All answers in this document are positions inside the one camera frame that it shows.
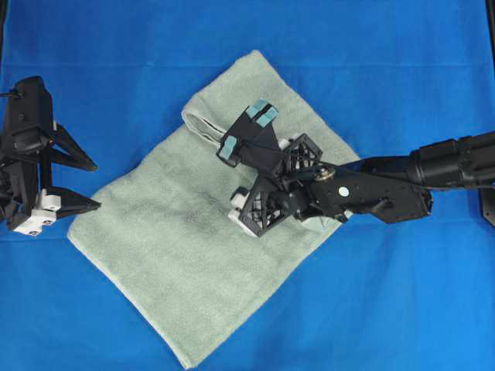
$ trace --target towel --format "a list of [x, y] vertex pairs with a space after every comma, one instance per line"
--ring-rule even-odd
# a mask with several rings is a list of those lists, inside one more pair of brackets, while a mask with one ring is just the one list
[[132, 172], [94, 195], [102, 207], [78, 216], [68, 237], [142, 313], [182, 366], [197, 366], [256, 311], [340, 225], [320, 230], [294, 218], [262, 238], [228, 218], [230, 195], [256, 177], [216, 156], [219, 140], [263, 98], [279, 114], [278, 138], [306, 133], [324, 161], [358, 159], [254, 51], [184, 107], [185, 122]]

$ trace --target screw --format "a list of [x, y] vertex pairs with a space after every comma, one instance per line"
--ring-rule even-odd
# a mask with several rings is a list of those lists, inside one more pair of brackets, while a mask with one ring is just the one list
[[335, 168], [321, 168], [319, 173], [315, 175], [315, 180], [321, 182], [322, 180], [331, 179], [335, 176]]
[[339, 194], [342, 197], [348, 197], [348, 195], [349, 195], [349, 189], [347, 187], [340, 187], [339, 188]]

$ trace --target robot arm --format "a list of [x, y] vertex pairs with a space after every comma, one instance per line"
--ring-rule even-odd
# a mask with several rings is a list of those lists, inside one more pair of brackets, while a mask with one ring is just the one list
[[258, 170], [240, 189], [229, 218], [260, 237], [289, 216], [347, 221], [347, 211], [386, 223], [430, 215], [435, 190], [478, 189], [485, 219], [495, 226], [495, 132], [421, 147], [409, 156], [366, 158], [344, 165], [321, 161], [306, 134], [277, 141], [276, 109], [264, 100], [248, 107], [223, 136], [217, 156], [229, 166]]
[[100, 204], [92, 199], [52, 184], [52, 162], [87, 171], [97, 166], [53, 120], [52, 97], [41, 77], [19, 81], [6, 95], [0, 221], [6, 219], [10, 230], [36, 236], [60, 218], [97, 209]]

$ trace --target folded towel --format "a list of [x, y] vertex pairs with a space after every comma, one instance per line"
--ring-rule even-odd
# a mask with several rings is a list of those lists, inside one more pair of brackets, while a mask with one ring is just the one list
[[357, 156], [258, 52], [240, 58], [184, 107], [180, 127], [134, 171], [95, 196], [68, 237], [144, 315], [184, 368], [198, 365], [340, 225], [293, 218], [249, 237], [228, 218], [230, 195], [256, 174], [215, 155], [223, 133], [259, 98], [277, 107], [279, 138], [307, 133], [336, 164]]

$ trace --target blue fabric surface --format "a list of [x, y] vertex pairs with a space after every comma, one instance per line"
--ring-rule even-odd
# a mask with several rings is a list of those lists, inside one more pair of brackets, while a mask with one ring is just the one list
[[[493, 130], [481, 0], [15, 0], [4, 43], [2, 91], [43, 76], [56, 118], [100, 166], [54, 169], [55, 185], [87, 195], [252, 49], [361, 157]], [[434, 199], [424, 220], [352, 218], [198, 369], [495, 369], [495, 231], [475, 192]], [[0, 227], [0, 369], [181, 369], [66, 239], [71, 221], [37, 238]]]

